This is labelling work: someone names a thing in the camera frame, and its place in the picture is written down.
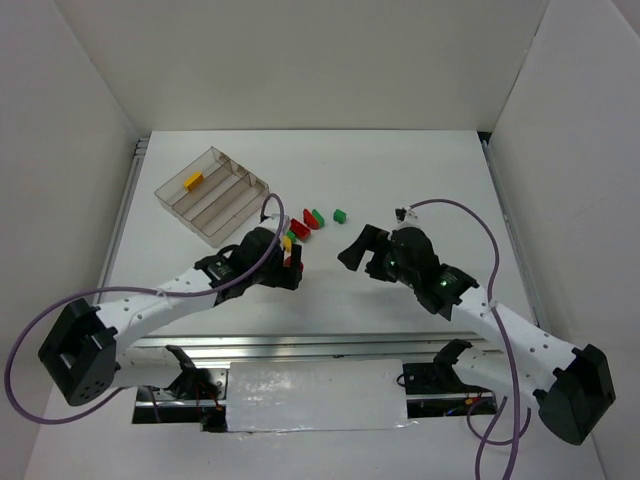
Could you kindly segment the yellow rectangular lego brick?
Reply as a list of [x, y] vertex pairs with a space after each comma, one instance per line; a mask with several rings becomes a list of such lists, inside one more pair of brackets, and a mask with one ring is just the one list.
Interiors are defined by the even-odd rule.
[[202, 172], [194, 172], [183, 183], [183, 187], [187, 192], [195, 190], [204, 181]]

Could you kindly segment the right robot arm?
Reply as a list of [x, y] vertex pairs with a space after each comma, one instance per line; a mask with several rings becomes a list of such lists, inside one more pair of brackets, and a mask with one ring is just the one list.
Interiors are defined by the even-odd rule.
[[439, 260], [421, 228], [404, 224], [387, 232], [366, 225], [338, 259], [355, 271], [366, 252], [373, 254], [365, 265], [371, 278], [402, 283], [429, 313], [479, 335], [506, 355], [505, 365], [499, 365], [483, 360], [472, 347], [454, 348], [452, 370], [462, 383], [508, 394], [516, 372], [522, 403], [536, 406], [547, 429], [571, 445], [582, 444], [614, 403], [613, 380], [602, 350], [555, 338], [490, 301], [487, 289], [473, 277]]

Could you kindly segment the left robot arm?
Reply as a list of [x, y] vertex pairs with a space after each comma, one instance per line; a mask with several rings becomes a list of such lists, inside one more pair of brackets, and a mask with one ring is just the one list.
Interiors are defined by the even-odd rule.
[[82, 406], [115, 387], [151, 386], [181, 397], [214, 383], [177, 345], [141, 357], [133, 345], [183, 317], [215, 308], [254, 286], [295, 290], [302, 279], [302, 247], [282, 246], [272, 230], [256, 227], [238, 245], [206, 256], [151, 294], [90, 305], [67, 303], [38, 357], [67, 403]]

